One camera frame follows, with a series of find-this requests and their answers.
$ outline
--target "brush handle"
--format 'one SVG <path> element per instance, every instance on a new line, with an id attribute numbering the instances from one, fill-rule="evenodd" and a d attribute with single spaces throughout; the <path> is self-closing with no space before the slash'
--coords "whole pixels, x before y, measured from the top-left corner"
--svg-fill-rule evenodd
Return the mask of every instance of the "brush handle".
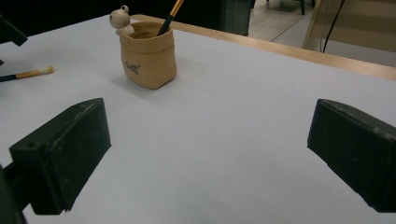
<path id="1" fill-rule="evenodd" d="M 163 26 L 160 29 L 160 32 L 158 32 L 158 35 L 163 35 L 165 32 L 168 30 L 169 24 L 173 20 L 173 18 L 176 16 L 178 10 L 181 7 L 181 4 L 183 4 L 184 0 L 177 0 L 174 7 L 172 8 L 171 13 L 169 14 L 168 18 L 166 18 L 165 22 L 163 23 Z"/>
<path id="2" fill-rule="evenodd" d="M 0 77 L 0 82 L 10 81 L 10 80 L 15 80 L 15 79 L 17 79 L 16 75 L 2 76 L 2 77 Z"/>
<path id="3" fill-rule="evenodd" d="M 166 20 L 165 20 L 165 22 L 163 23 L 163 26 L 161 27 L 160 32 L 158 32 L 157 36 L 158 36 L 158 35 L 163 35 L 163 34 L 165 34 L 165 32 L 166 32 L 166 30 L 168 30 L 169 24 L 171 23 L 171 21 L 173 20 L 173 18 L 174 18 L 174 17 L 173 17 L 172 15 L 169 15 L 168 18 L 166 18 Z"/>

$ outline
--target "white table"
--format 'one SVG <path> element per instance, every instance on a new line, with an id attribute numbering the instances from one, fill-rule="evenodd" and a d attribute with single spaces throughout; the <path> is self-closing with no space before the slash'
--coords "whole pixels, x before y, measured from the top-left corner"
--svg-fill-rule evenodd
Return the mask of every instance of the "white table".
<path id="1" fill-rule="evenodd" d="M 177 78 L 123 73 L 108 17 L 0 45 L 0 163 L 67 107 L 103 97 L 112 148 L 69 213 L 40 223 L 394 223 L 306 147 L 318 98 L 396 125 L 396 82 L 175 31 Z"/>

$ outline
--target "table edge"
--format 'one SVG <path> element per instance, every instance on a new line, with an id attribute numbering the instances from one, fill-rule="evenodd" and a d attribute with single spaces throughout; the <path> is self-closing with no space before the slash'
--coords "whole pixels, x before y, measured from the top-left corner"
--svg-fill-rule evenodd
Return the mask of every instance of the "table edge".
<path id="1" fill-rule="evenodd" d="M 156 21 L 163 22 L 164 19 L 155 18 L 143 14 L 132 15 L 131 18 L 137 21 Z M 319 63 L 331 67 L 342 68 L 348 71 L 357 72 L 360 74 L 381 77 L 396 81 L 396 68 L 377 63 L 368 63 L 355 59 L 349 59 L 341 56 L 321 53 L 309 49 L 300 49 L 293 46 L 287 46 L 260 40 L 248 36 L 235 35 L 222 31 L 212 30 L 205 27 L 190 25 L 187 23 L 172 21 L 171 27 L 173 29 L 188 32 L 195 35 L 203 35 L 224 41 L 233 42 L 240 45 L 253 47 L 255 49 L 262 49 L 271 51 L 273 53 L 290 56 L 292 58 L 308 61 L 311 63 Z"/>

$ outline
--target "beige ceramic pen holder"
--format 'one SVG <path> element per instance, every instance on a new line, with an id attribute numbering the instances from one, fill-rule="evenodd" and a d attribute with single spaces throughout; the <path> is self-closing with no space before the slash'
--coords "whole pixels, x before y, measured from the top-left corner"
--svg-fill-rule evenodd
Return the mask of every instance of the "beige ceramic pen holder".
<path id="1" fill-rule="evenodd" d="M 141 21 L 131 24 L 134 33 L 120 34 L 121 61 L 125 75 L 134 83 L 159 89 L 177 73 L 173 30 L 157 36 L 161 24 Z"/>

